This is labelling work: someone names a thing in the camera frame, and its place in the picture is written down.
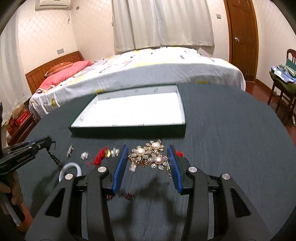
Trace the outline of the left hand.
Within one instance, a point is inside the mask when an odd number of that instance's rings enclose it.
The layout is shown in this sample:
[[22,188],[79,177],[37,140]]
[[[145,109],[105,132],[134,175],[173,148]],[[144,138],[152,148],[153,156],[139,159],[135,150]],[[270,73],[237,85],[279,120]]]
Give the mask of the left hand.
[[20,210],[23,210],[21,206],[23,203],[23,194],[17,171],[1,177],[1,193],[10,194],[12,204],[17,205]]

